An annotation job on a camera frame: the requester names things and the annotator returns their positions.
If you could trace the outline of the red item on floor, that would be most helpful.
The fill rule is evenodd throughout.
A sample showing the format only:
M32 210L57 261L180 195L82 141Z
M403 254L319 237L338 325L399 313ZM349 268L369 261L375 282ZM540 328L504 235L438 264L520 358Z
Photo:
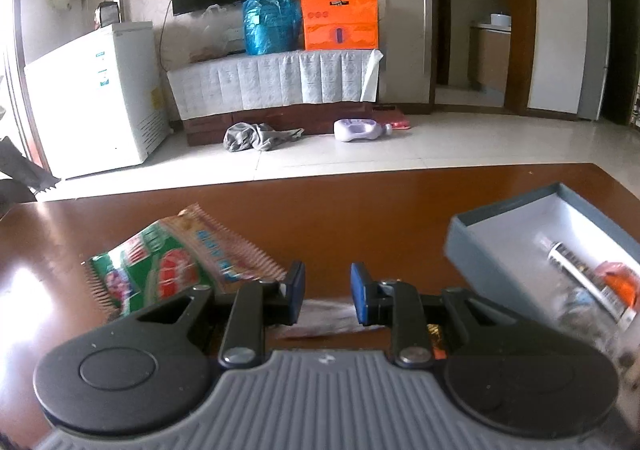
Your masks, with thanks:
M390 122L390 127L393 130L409 130L411 125L408 120L399 120Z

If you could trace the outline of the kitchen counter cabinet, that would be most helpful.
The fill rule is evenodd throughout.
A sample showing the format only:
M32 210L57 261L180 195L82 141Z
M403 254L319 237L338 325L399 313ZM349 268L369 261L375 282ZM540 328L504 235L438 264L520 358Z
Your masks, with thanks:
M472 23L468 61L470 83L483 90L504 94L510 51L510 25Z

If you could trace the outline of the white cloth covered tv stand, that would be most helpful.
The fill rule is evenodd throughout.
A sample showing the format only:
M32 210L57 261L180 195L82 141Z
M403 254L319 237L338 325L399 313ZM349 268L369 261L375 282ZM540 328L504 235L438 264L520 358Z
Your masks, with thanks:
M296 50L229 56L168 73L191 146L219 144L233 124L332 132L340 118L373 118L378 98L377 49Z

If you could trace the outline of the orange snack packet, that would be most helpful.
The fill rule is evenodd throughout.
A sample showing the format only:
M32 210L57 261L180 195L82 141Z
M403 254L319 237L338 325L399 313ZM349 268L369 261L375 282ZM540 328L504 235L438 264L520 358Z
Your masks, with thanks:
M620 300L632 309L639 308L639 275L622 262L602 262L594 273L612 288Z

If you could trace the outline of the green red snack bag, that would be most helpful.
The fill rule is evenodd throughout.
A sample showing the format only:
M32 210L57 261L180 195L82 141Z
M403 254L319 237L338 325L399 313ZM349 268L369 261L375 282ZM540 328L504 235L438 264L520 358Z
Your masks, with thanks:
M286 270L192 204L89 258L85 274L93 298L116 318L194 286L231 294L246 281L281 281Z

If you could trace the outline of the white chest freezer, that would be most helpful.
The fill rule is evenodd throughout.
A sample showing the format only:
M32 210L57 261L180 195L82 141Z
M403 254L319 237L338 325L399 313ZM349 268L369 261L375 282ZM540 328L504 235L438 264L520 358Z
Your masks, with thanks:
M54 176L143 163L169 135L150 22L116 23L25 66L32 115Z

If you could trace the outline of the purple white detergent bottle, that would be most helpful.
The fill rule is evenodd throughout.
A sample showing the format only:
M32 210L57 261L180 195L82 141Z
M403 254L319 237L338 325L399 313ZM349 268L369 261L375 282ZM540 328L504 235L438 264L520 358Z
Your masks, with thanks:
M342 118L333 126L334 139L339 142L373 141L390 136L392 132L393 127L390 124L381 124L367 118Z

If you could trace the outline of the grey cloth on floor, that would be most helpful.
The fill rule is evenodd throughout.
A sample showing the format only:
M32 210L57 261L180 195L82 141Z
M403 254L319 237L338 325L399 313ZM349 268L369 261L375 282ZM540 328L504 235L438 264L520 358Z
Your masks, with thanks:
M260 123L250 124L245 122L235 123L224 133L222 144L229 152L241 152L245 150L270 151L303 137L302 128L277 130L271 126Z

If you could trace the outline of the orange cardboard box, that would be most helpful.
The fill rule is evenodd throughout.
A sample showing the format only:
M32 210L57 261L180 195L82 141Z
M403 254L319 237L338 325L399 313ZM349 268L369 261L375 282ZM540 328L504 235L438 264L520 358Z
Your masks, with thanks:
M378 49L378 0L300 0L306 50Z

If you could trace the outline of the blue plastic bag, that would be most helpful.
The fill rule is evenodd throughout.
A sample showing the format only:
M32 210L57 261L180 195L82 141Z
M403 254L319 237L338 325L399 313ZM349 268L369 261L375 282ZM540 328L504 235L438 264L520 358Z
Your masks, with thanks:
M244 42L247 54L262 56L295 50L302 30L299 0L243 2Z

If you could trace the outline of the grey shallow tray box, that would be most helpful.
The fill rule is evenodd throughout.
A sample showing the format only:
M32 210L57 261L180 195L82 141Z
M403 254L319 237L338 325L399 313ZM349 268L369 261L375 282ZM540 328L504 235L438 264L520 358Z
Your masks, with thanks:
M639 348L638 312L586 276L602 262L638 271L639 241L565 184L454 216L445 254L475 292L563 334L553 301L584 288L620 332L613 358Z

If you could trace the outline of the clear bag of seeds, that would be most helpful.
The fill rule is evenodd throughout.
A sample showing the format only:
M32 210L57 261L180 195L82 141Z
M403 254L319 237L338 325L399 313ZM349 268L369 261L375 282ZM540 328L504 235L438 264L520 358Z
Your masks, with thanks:
M620 351L620 332L612 318L584 288L571 288L553 301L558 328L613 358Z

